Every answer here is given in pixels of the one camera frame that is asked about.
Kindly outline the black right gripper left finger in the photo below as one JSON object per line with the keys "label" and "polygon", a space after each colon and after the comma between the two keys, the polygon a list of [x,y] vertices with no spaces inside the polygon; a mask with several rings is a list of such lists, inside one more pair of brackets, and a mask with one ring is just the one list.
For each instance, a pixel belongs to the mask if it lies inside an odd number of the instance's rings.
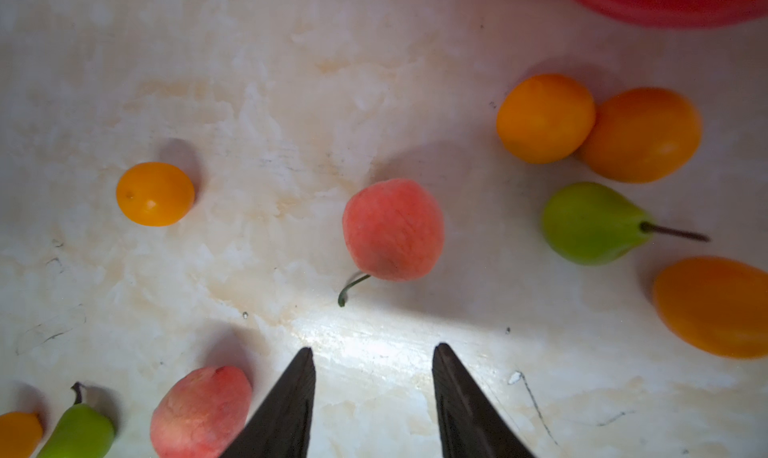
{"label": "black right gripper left finger", "polygon": [[301,348],[222,458],[305,458],[316,387],[313,352]]}

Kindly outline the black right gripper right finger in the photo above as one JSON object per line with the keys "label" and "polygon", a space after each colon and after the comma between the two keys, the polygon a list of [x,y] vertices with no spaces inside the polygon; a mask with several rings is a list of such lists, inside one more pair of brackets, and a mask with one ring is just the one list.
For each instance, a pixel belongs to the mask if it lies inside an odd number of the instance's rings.
{"label": "black right gripper right finger", "polygon": [[432,375],[443,456],[533,458],[446,343],[434,349]]}

